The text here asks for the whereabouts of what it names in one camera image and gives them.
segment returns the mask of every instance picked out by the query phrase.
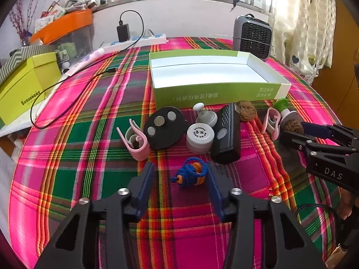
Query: brown ball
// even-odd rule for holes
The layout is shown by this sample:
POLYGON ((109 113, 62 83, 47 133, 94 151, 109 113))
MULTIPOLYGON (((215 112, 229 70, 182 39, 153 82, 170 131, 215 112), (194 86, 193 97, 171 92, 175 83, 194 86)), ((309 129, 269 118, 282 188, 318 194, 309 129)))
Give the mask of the brown ball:
POLYGON ((300 124, 300 121, 297 119, 287 121, 286 124, 283 126, 283 129, 287 132, 295 132, 300 135, 304 135, 304 129, 300 124))
POLYGON ((252 121, 257 116, 257 110, 254 105, 249 101, 238 101, 237 111, 241 118, 241 122, 252 121))

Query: blue rope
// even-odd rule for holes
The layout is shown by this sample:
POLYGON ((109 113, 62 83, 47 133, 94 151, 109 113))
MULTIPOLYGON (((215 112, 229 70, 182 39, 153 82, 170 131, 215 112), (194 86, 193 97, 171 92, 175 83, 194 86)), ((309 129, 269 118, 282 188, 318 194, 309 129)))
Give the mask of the blue rope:
POLYGON ((176 177, 172 177, 171 178, 171 182, 176 182, 177 181, 177 176, 181 175, 183 182, 182 184, 179 184, 183 187, 188 187, 188 186, 193 186, 197 183, 197 178, 200 177, 204 177, 206 176, 208 172, 208 165, 207 163, 204 163, 204 161, 202 161, 199 158, 188 158, 185 162, 184 165, 182 166, 182 168, 179 169, 179 171, 176 173, 176 177), (195 161, 195 162, 199 162, 202 166, 202 172, 200 174, 196 173, 196 169, 188 164, 188 162, 190 161, 195 161))

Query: space heater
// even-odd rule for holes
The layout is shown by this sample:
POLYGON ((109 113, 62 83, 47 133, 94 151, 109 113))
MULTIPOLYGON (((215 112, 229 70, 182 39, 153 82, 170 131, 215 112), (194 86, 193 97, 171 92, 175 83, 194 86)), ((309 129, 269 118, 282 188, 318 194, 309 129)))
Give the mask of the space heater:
POLYGON ((252 14, 238 16, 234 22, 233 50, 247 52, 265 60, 272 43, 272 27, 252 14))

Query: green box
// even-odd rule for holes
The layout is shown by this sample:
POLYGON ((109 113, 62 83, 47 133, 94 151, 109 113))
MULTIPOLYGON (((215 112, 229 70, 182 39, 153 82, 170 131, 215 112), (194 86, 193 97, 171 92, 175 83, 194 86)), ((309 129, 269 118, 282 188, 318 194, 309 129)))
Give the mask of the green box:
POLYGON ((34 55, 23 62, 0 86, 0 124, 10 124, 51 92, 47 87, 59 81, 61 73, 54 52, 34 55))
POLYGON ((150 53, 156 108, 286 97, 291 84, 251 53, 189 49, 150 53))

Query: orange lid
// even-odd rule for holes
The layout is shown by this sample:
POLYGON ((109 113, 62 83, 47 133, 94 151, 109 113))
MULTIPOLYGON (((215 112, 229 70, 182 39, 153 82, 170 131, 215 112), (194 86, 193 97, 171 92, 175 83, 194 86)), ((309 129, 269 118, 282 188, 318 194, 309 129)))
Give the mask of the orange lid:
POLYGON ((44 44, 50 44, 60 37, 90 24, 92 24, 91 9, 75 11, 54 20, 43 29, 34 33, 30 37, 30 43, 39 38, 44 44))

